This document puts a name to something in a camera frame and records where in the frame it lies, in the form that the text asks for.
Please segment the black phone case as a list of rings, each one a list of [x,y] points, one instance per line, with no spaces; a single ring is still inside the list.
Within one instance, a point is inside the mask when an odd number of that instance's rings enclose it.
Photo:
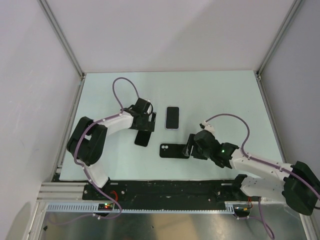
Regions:
[[[159,147],[159,156],[164,159],[188,159],[183,154],[185,144],[162,143]]]

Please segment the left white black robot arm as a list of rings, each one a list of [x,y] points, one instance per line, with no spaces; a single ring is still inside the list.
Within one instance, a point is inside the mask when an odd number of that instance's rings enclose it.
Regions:
[[[95,185],[93,193],[99,199],[107,199],[111,187],[106,184],[109,177],[99,165],[106,137],[121,130],[136,130],[134,144],[147,147],[155,131],[156,112],[149,100],[138,98],[136,103],[120,113],[94,121],[86,116],[80,118],[66,149],[73,156],[75,164],[82,167],[88,181]]]

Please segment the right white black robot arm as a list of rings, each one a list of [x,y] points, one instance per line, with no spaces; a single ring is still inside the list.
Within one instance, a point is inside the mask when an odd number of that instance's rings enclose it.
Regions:
[[[232,143],[219,143],[215,136],[202,130],[190,134],[182,149],[185,157],[211,160],[218,167],[244,171],[235,178],[232,197],[266,197],[285,202],[294,211],[310,216],[320,199],[320,181],[304,162],[273,162],[250,155]]]

